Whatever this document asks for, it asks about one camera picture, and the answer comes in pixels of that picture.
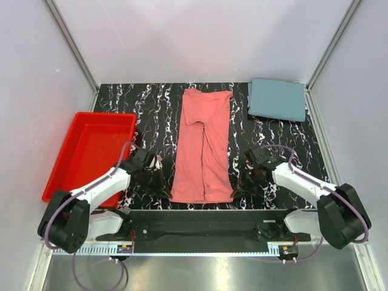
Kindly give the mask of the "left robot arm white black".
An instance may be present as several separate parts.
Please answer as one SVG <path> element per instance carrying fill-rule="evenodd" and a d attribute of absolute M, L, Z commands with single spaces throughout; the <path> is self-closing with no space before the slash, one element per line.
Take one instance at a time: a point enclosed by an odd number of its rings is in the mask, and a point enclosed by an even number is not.
<path fill-rule="evenodd" d="M 70 192 L 56 191 L 38 226 L 38 235 L 52 250 L 75 253 L 90 238 L 112 234 L 126 239 L 131 225 L 114 211 L 94 211 L 115 194 L 131 185 L 144 188 L 150 196 L 170 199 L 161 160 L 146 149 L 138 148 L 128 159 L 120 158 L 107 173 Z"/>

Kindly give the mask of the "pink t shirt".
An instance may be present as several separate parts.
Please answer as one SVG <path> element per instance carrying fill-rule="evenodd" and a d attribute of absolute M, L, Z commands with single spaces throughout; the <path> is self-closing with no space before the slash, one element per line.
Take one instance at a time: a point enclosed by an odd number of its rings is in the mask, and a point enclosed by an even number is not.
<path fill-rule="evenodd" d="M 185 90 L 171 202 L 232 201 L 227 154 L 232 96 L 231 91 Z"/>

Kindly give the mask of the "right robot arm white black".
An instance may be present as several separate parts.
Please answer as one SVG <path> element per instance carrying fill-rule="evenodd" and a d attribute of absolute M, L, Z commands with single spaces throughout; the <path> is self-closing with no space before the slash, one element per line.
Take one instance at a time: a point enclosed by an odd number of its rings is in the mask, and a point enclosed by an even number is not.
<path fill-rule="evenodd" d="M 336 249 L 369 239 L 370 218 L 350 184 L 337 186 L 298 170 L 292 159 L 271 155 L 271 146 L 264 145 L 245 151 L 245 164 L 231 198 L 255 195 L 259 185 L 271 183 L 297 194 L 309 202 L 313 210 L 288 210 L 275 221 L 273 232 L 263 237 L 289 240 L 300 233 L 319 236 Z"/>

